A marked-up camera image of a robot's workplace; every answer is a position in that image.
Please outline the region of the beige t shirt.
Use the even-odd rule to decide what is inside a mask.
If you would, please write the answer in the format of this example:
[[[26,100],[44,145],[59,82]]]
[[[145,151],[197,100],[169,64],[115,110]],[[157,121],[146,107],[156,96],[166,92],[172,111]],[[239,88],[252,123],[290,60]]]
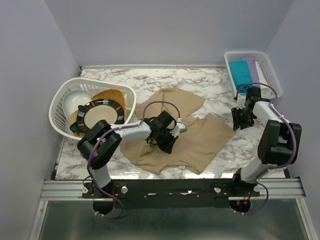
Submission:
[[[171,154],[145,140],[124,143],[121,152],[132,164],[153,174],[158,175],[168,168],[185,167],[199,175],[235,134],[231,127],[211,113],[204,118],[191,116],[204,102],[204,97],[179,88],[158,90],[135,108],[137,118],[156,117],[167,111],[174,118],[181,116],[187,132],[179,134]]]

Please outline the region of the white rectangular plastic basket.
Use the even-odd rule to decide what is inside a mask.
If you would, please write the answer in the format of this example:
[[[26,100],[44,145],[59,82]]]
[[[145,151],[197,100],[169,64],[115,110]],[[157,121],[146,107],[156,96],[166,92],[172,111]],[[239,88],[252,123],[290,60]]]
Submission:
[[[278,97],[281,97],[283,94],[281,85],[279,83],[278,77],[276,76],[276,73],[273,69],[273,66],[270,62],[269,57],[267,56],[266,53],[262,51],[253,51],[253,50],[243,50],[243,51],[228,51],[224,54],[224,59],[227,67],[227,72],[229,75],[230,79],[230,85],[231,89],[234,95],[238,93],[239,91],[236,90],[235,84],[233,82],[233,77],[231,74],[231,70],[229,67],[229,63],[233,61],[238,61],[238,60],[245,60],[245,58],[255,58],[255,61],[258,62],[262,73],[264,75],[264,78],[269,87],[273,91],[273,97],[272,99],[275,98],[275,94],[277,94]],[[265,85],[264,83],[252,83],[252,87],[258,87],[260,88],[259,85]]]

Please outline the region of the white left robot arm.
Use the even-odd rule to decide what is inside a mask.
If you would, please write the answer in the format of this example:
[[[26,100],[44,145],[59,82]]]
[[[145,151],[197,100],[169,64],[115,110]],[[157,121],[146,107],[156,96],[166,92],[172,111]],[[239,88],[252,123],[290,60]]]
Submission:
[[[185,130],[182,119],[174,119],[165,110],[157,117],[123,125],[98,121],[77,144],[81,156],[87,160],[88,173],[95,183],[93,191],[101,198],[110,194],[112,179],[107,163],[120,145],[138,140],[155,141],[161,151],[170,154],[178,135]]]

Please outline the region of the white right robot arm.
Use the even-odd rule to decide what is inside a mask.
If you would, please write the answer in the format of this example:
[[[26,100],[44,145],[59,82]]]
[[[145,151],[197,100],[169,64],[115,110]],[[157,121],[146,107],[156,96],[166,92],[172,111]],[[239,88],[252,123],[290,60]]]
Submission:
[[[281,115],[270,99],[261,96],[257,86],[246,90],[244,107],[234,107],[231,113],[234,131],[252,127],[255,119],[264,125],[257,156],[237,170],[230,183],[230,191],[241,196],[253,192],[258,180],[270,170],[285,168],[296,161],[302,127]]]

